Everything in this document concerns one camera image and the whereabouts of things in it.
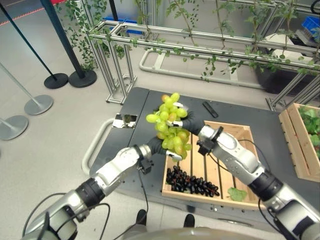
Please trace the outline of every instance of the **grape bunch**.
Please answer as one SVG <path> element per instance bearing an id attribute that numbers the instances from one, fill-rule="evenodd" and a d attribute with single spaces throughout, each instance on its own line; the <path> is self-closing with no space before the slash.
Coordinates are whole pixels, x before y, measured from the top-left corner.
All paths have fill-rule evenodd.
<path id="1" fill-rule="evenodd" d="M 166 124 L 167 121 L 180 121 L 182 118 L 187 117 L 188 113 L 184 108 L 174 105 L 179 98 L 180 95 L 177 92 L 171 96 L 162 95 L 162 104 L 153 114 L 148 114 L 145 119 L 148 123 L 155 124 L 156 136 L 163 140 L 162 147 L 179 154 L 182 159 L 185 159 L 187 151 L 192 148 L 192 145 L 187 143 L 190 132 L 183 128 L 172 127 Z"/>
<path id="2" fill-rule="evenodd" d="M 218 186 L 207 182 L 203 177 L 189 176 L 185 171 L 182 171 L 179 166 L 173 166 L 173 169 L 166 170 L 166 183 L 171 185 L 171 190 L 175 192 L 187 192 L 190 194 L 201 194 L 214 197 L 220 196 Z"/>

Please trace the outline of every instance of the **black stanchion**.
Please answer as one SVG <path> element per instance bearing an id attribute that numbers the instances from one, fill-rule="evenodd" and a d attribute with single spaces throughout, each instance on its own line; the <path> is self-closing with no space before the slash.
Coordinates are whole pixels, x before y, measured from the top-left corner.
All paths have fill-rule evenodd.
<path id="1" fill-rule="evenodd" d="M 28 45 L 28 47 L 31 49 L 31 51 L 34 53 L 34 55 L 38 58 L 38 60 L 42 63 L 42 65 L 44 66 L 44 68 L 49 72 L 50 76 L 46 78 L 46 80 L 44 81 L 44 85 L 48 88 L 48 89 L 58 89 L 63 87 L 64 85 L 67 84 L 68 82 L 68 75 L 64 74 L 64 73 L 56 73 L 53 74 L 50 69 L 47 67 L 47 65 L 44 63 L 44 61 L 41 59 L 41 57 L 38 55 L 38 53 L 36 52 L 36 50 L 31 46 L 31 44 L 29 43 L 29 41 L 26 39 L 26 37 L 23 35 L 23 33 L 20 31 L 20 29 L 18 28 L 18 26 L 15 24 L 15 22 L 12 20 L 11 16 L 8 14 L 8 12 L 6 11 L 6 9 L 4 8 L 4 6 L 1 4 L 0 2 L 0 9 L 2 10 L 2 12 L 4 13 L 4 15 L 8 18 L 8 20 L 10 21 L 10 23 L 13 25 L 13 27 L 15 28 L 15 30 L 20 34 L 21 38 L 25 41 L 25 43 Z"/>
<path id="2" fill-rule="evenodd" d="M 68 57 L 75 69 L 75 72 L 69 76 L 69 83 L 76 88 L 84 88 L 93 84 L 97 80 L 97 74 L 93 70 L 83 71 L 79 61 L 73 51 L 70 42 L 65 34 L 65 31 L 59 21 L 57 13 L 50 0 L 40 0 L 46 13 L 48 14 L 50 21 L 58 35 Z"/>
<path id="3" fill-rule="evenodd" d="M 114 20 L 114 21 L 118 21 L 118 15 L 117 15 L 117 10 L 116 10 L 115 1 L 114 1 L 114 0 L 109 0 L 109 4 L 110 4 L 110 7 L 111 7 L 111 12 L 112 12 L 113 20 Z"/>

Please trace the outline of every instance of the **person's foot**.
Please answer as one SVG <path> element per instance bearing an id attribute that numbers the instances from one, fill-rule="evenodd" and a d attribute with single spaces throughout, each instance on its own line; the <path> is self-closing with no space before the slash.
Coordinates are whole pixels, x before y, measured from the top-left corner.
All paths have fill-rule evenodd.
<path id="1" fill-rule="evenodd" d="M 138 214 L 136 215 L 136 224 L 147 225 L 147 215 L 144 209 L 140 209 Z"/>
<path id="2" fill-rule="evenodd" d="M 184 228 L 194 228 L 195 227 L 195 217 L 192 214 L 188 214 L 184 219 Z"/>

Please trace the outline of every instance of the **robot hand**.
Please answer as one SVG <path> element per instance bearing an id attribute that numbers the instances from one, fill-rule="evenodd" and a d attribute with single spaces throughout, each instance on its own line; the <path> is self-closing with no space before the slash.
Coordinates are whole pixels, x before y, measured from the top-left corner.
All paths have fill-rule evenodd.
<path id="1" fill-rule="evenodd" d="M 274 223 L 287 240 L 316 240 L 320 238 L 320 213 L 291 187 L 277 179 L 223 128 L 213 129 L 189 112 L 182 122 L 172 125 L 198 135 L 199 152 L 213 153 L 232 175 L 237 177 L 274 213 Z"/>

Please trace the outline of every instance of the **gray table surface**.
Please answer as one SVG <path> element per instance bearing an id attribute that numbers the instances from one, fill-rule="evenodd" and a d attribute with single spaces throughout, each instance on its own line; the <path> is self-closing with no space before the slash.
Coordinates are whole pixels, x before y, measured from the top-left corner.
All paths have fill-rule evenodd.
<path id="1" fill-rule="evenodd" d="M 154 130 L 154 125 L 147 123 L 145 118 L 147 114 L 152 113 L 153 109 L 161 103 L 161 96 L 163 94 L 164 92 L 140 87 L 135 87 L 130 91 L 120 113 L 137 115 L 136 127 L 134 129 L 112 128 L 110 130 L 107 139 L 91 167 L 91 174 L 114 158 L 120 149 L 133 146 L 134 144 L 145 144 L 155 136 L 156 131 Z M 203 99 L 187 96 L 181 96 L 179 100 L 179 102 L 188 106 L 189 109 L 196 114 L 202 116 L 204 120 L 250 126 L 253 140 L 263 151 L 271 172 L 281 181 L 289 184 L 316 209 L 320 208 L 320 184 L 297 178 L 277 112 L 209 101 L 211 106 L 219 114 L 218 118 L 213 118 L 203 107 L 203 101 Z M 259 152 L 258 156 L 264 164 L 264 159 Z M 161 189 L 165 157 L 155 154 L 151 159 L 154 162 L 151 173 L 143 176 L 143 182 L 149 200 L 195 212 L 207 217 L 244 221 L 254 227 L 268 230 L 268 227 L 264 225 L 265 221 L 261 218 L 258 211 L 244 211 L 231 207 L 163 197 L 161 195 Z M 133 172 L 128 175 L 125 182 L 117 188 L 117 191 L 143 199 L 138 173 Z"/>

